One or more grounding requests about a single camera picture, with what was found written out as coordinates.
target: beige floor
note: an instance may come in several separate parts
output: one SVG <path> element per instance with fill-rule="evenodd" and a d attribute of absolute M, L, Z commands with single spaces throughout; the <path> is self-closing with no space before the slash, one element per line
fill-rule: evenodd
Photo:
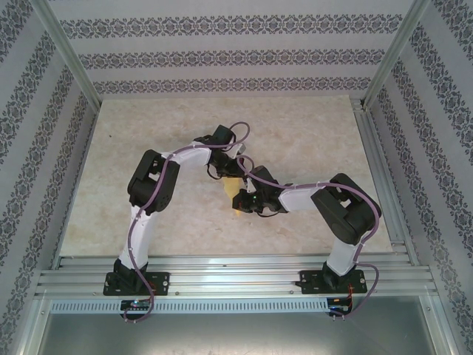
<path fill-rule="evenodd" d="M 218 124 L 241 120 L 251 125 L 246 153 L 280 183 L 328 180 L 345 172 L 375 196 L 347 96 L 109 100 L 101 109 L 61 255 L 118 255 L 129 226 L 126 186 L 142 154 L 178 149 Z M 222 182 L 201 168 L 179 176 L 149 253 L 327 253 L 333 238 L 318 212 L 237 217 Z M 365 251 L 391 250 L 381 221 Z"/>

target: grey metal plate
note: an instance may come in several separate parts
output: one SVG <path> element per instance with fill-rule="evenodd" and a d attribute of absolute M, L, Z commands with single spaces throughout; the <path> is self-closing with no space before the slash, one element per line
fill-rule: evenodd
<path fill-rule="evenodd" d="M 370 300 L 353 320 L 325 314 L 51 314 L 40 354 L 434 354 L 414 297 Z"/>

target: black mounting bracket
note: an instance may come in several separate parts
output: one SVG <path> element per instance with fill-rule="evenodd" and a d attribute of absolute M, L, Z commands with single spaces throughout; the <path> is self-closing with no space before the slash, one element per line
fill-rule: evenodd
<path fill-rule="evenodd" d="M 146 281 L 153 288 L 155 296 L 167 296 L 169 290 L 169 273 L 168 272 L 145 272 L 143 274 Z M 143 283 L 136 291 L 128 287 L 120 275 L 115 272 L 109 272 L 105 278 L 103 286 L 104 296 L 149 296 L 149 291 Z"/>
<path fill-rule="evenodd" d="M 347 294 L 352 286 L 352 293 L 366 294 L 368 292 L 366 279 L 362 270 L 353 270 L 344 282 L 332 287 L 327 284 L 322 270 L 302 270 L 299 272 L 300 281 L 296 286 L 302 294 Z"/>
<path fill-rule="evenodd" d="M 147 272 L 148 264 L 141 268 L 141 274 L 153 288 L 155 296 L 167 296 L 169 290 L 168 272 Z M 120 259 L 113 264 L 113 272 L 107 273 L 104 296 L 149 296 L 149 291 L 134 269 L 122 265 Z"/>

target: metal panel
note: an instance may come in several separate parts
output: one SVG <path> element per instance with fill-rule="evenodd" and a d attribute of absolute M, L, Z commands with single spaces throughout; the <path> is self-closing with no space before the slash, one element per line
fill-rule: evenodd
<path fill-rule="evenodd" d="M 247 314 L 327 312 L 326 298 L 288 300 L 156 300 L 152 313 L 159 314 Z M 120 300 L 55 300 L 51 314 L 119 314 Z"/>
<path fill-rule="evenodd" d="M 435 354 L 417 297 L 378 297 L 351 320 L 321 313 L 51 314 L 40 354 Z"/>

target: cable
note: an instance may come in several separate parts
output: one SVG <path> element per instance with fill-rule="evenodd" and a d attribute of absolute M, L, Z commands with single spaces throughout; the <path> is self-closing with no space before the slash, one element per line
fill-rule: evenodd
<path fill-rule="evenodd" d="M 361 193 L 360 191 L 358 191 L 357 189 L 354 189 L 353 187 L 350 187 L 350 186 L 345 186 L 345 185 L 342 185 L 340 183 L 306 183 L 306 184 L 303 184 L 303 185 L 297 185 L 297 186 L 285 186 L 285 185 L 279 185 L 278 183 L 272 183 L 270 181 L 267 181 L 267 180 L 264 180 L 264 179 L 261 179 L 260 177 L 257 177 L 256 175 L 252 174 L 251 172 L 249 172 L 245 166 L 242 164 L 242 162 L 244 161 L 244 159 L 246 160 L 249 160 L 251 162 L 251 164 L 254 166 L 254 161 L 253 159 L 251 159 L 250 157 L 248 157 L 247 155 L 239 155 L 239 159 L 236 161 L 236 163 L 238 164 L 238 166 L 245 172 L 245 174 L 254 179 L 254 180 L 257 180 L 261 183 L 265 183 L 266 185 L 269 185 L 269 186 L 273 186 L 273 187 L 277 187 L 278 189 L 310 189 L 310 188 L 313 188 L 313 187 L 338 187 L 339 189 L 343 189 L 343 190 L 347 190 L 349 192 L 352 192 L 353 194 L 355 195 L 358 195 L 359 197 L 361 197 L 364 202 L 366 202 L 368 204 L 368 206 L 372 209 L 372 213 L 375 215 L 375 225 L 373 226 L 372 230 L 370 231 L 370 233 L 368 233 L 368 235 L 366 237 L 363 237 L 361 238 L 361 241 L 360 241 L 360 245 L 358 246 L 358 248 L 356 249 L 356 252 L 355 252 L 355 255 L 353 256 L 353 262 L 357 265 L 357 266 L 362 266 L 362 267 L 370 267 L 370 268 L 373 268 L 375 270 L 375 273 L 376 273 L 376 276 L 375 276 L 375 281 L 373 282 L 372 286 L 371 286 L 371 289 L 368 291 L 367 295 L 365 296 L 365 298 L 361 301 L 361 303 L 358 305 L 357 308 L 355 308 L 350 314 L 348 314 L 347 316 L 344 316 L 344 318 L 348 318 L 348 317 L 351 317 L 353 314 L 355 314 L 365 303 L 366 301 L 370 298 L 371 294 L 374 292 L 375 290 L 375 287 L 376 285 L 378 284 L 378 281 L 379 281 L 379 270 L 378 268 L 376 268 L 376 266 L 372 265 L 372 264 L 365 264 L 365 263 L 359 263 L 358 262 L 358 257 L 361 253 L 361 250 L 363 249 L 363 246 L 364 244 L 376 233 L 376 231 L 378 230 L 378 227 L 379 227 L 379 216 L 378 216 L 378 210 L 376 209 L 375 205 L 373 204 L 373 202 L 371 202 L 371 200 L 363 193 Z"/>
<path fill-rule="evenodd" d="M 238 141 L 234 141 L 233 143 L 229 143 L 229 144 L 199 144 L 198 146 L 184 146 L 183 148 L 180 148 L 176 151 L 174 151 L 172 154 L 168 155 L 168 157 L 166 158 L 166 160 L 164 161 L 164 164 L 163 164 L 163 169 L 161 170 L 161 173 L 160 173 L 160 176 L 159 178 L 157 179 L 157 182 L 156 182 L 156 185 L 155 185 L 155 188 L 154 188 L 154 191 L 153 191 L 153 194 L 152 196 L 149 198 L 148 202 L 143 206 L 143 207 L 140 207 L 140 209 L 138 210 L 135 218 L 133 219 L 133 222 L 132 224 L 130 225 L 130 229 L 128 230 L 128 237 L 127 237 L 127 241 L 126 241 L 126 246 L 128 248 L 128 255 L 130 256 L 130 260 L 132 262 L 132 265 L 133 267 L 135 268 L 135 271 L 138 275 L 138 277 L 140 278 L 141 281 L 143 281 L 143 284 L 145 285 L 146 289 L 148 290 L 149 292 L 149 296 L 151 297 L 151 305 L 149 306 L 148 308 L 148 311 L 140 318 L 138 319 L 129 319 L 126 317 L 126 314 L 127 312 L 129 311 L 130 308 L 127 308 L 124 312 L 123 312 L 123 318 L 125 319 L 125 322 L 133 322 L 133 323 L 138 323 L 138 322 L 142 322 L 144 321 L 146 318 L 148 318 L 151 314 L 151 312 L 153 311 L 154 309 L 154 292 L 153 292 L 153 289 L 152 287 L 149 285 L 148 281 L 146 280 L 146 278 L 143 276 L 143 274 L 141 273 L 140 269 L 138 268 L 138 265 L 136 263 L 136 260 L 135 260 L 135 256 L 133 255 L 133 248 L 132 248 L 132 234 L 133 234 L 133 229 L 135 229 L 135 226 L 136 226 L 136 223 L 138 222 L 138 220 L 140 219 L 140 216 L 141 214 L 143 213 L 144 210 L 146 210 L 148 207 L 150 207 L 150 205 L 153 203 L 154 199 L 156 198 L 157 196 L 157 193 L 160 191 L 160 188 L 161 188 L 161 185 L 163 185 L 163 176 L 164 174 L 166 173 L 166 170 L 168 168 L 168 164 L 169 164 L 169 161 L 176 155 L 176 154 L 179 154 L 181 152 L 184 152 L 188 149 L 194 149 L 195 147 L 197 148 L 209 148 L 209 149 L 221 149 L 221 148 L 231 148 L 232 146 L 236 146 L 237 144 L 240 144 L 242 143 L 246 138 L 248 138 L 248 136 L 250 135 L 250 125 L 247 124 L 246 122 L 244 121 L 239 121 L 239 122 L 236 122 L 235 124 L 232 124 L 230 126 L 230 129 L 234 128 L 235 126 L 239 126 L 239 125 L 243 125 L 243 126 L 246 126 L 247 128 L 247 131 L 245 133 L 245 135 L 243 136 L 242 139 L 238 140 Z"/>
<path fill-rule="evenodd" d="M 269 218 L 269 217 L 276 216 L 277 214 L 279 214 L 279 212 L 276 212 L 276 213 L 273 213 L 273 214 L 262 214 L 262 213 L 257 212 L 256 214 L 259 215 L 261 218 Z"/>
<path fill-rule="evenodd" d="M 214 177 L 211 173 L 210 173 L 210 164 L 207 164 L 207 175 L 210 176 L 212 179 L 214 180 L 220 180 L 222 177 L 219 176 L 219 177 Z"/>

